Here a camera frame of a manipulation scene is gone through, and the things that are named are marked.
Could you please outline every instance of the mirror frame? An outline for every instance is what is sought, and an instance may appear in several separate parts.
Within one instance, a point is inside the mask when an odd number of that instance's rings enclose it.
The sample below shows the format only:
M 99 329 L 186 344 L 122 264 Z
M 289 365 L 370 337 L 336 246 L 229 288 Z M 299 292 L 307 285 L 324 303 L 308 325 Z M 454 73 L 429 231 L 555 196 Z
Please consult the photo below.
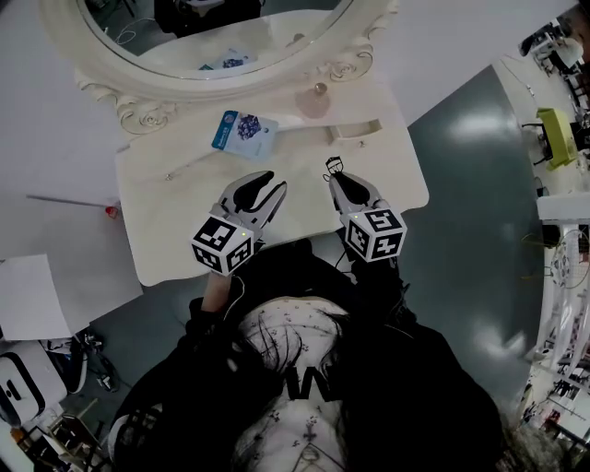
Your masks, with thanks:
M 77 0 L 39 0 L 39 6 L 49 36 L 77 69 L 78 86 L 97 100 L 113 97 L 122 127 L 143 135 L 165 126 L 183 103 L 248 94 L 304 73 L 334 81 L 363 76 L 373 62 L 372 35 L 387 28 L 398 1 L 352 0 L 327 31 L 288 57 L 247 74 L 203 79 L 162 75 L 115 53 L 87 24 Z

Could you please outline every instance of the blueberry picture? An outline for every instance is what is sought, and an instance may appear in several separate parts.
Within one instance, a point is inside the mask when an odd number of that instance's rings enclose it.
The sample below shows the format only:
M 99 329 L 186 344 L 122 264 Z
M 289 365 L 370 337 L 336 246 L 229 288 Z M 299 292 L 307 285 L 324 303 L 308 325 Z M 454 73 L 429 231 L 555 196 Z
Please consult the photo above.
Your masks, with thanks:
M 241 118 L 240 123 L 238 124 L 238 136 L 242 141 L 247 141 L 254 137 L 259 131 L 262 131 L 262 126 L 257 117 L 248 114 Z
M 237 67 L 238 65 L 243 65 L 242 59 L 226 59 L 223 61 L 223 68 L 229 69 L 231 67 Z

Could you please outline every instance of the oval mirror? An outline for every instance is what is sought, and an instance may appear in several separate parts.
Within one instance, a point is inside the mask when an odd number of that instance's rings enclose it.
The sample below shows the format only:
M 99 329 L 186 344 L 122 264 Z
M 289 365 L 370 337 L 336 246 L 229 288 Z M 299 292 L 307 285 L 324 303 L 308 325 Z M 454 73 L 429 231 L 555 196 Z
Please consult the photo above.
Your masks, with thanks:
M 321 37 L 352 0 L 77 0 L 113 52 L 167 77 L 236 77 Z

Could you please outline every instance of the green floor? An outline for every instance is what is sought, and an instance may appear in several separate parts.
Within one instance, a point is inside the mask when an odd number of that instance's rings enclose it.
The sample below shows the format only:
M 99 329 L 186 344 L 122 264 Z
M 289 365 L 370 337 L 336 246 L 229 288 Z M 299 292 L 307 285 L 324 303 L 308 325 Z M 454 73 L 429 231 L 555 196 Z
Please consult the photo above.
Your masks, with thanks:
M 543 253 L 524 245 L 540 232 L 533 174 L 512 108 L 489 67 L 409 128 L 431 200 L 404 216 L 409 228 L 401 256 L 402 278 L 411 282 L 409 307 L 419 321 L 441 331 L 464 368 L 496 401 L 514 409 L 528 366 L 507 353 L 506 343 L 537 336 L 542 282 L 521 276 L 542 271 Z M 103 316 L 94 328 L 107 337 L 106 354 L 129 384 L 163 359 L 183 332 L 188 302 L 203 280 L 168 282 Z M 436 392 L 452 385 L 429 384 Z M 88 413 L 110 421 L 127 392 L 106 394 L 89 376 L 73 409 L 100 398 Z

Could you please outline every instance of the apriltag cube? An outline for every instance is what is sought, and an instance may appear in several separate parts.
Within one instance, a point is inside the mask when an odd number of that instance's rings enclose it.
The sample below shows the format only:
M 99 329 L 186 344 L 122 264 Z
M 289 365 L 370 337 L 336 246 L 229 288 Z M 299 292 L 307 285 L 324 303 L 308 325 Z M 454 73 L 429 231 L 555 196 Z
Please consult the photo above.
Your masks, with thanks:
M 350 213 L 342 218 L 347 229 L 346 242 L 367 262 L 399 255 L 407 226 L 391 208 Z
M 198 262 L 228 276 L 253 256 L 254 233 L 209 214 L 191 244 Z

